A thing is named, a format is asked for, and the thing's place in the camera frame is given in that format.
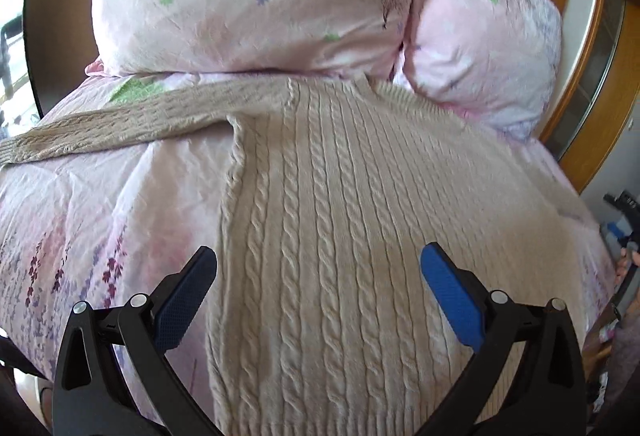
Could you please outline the person's right hand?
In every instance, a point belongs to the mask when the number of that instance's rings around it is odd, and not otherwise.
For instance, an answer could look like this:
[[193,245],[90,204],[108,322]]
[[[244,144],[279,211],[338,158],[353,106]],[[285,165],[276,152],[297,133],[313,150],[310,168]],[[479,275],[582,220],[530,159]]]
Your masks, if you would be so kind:
[[637,251],[622,248],[620,250],[620,260],[616,263],[615,289],[623,283],[631,265],[640,266],[640,255]]

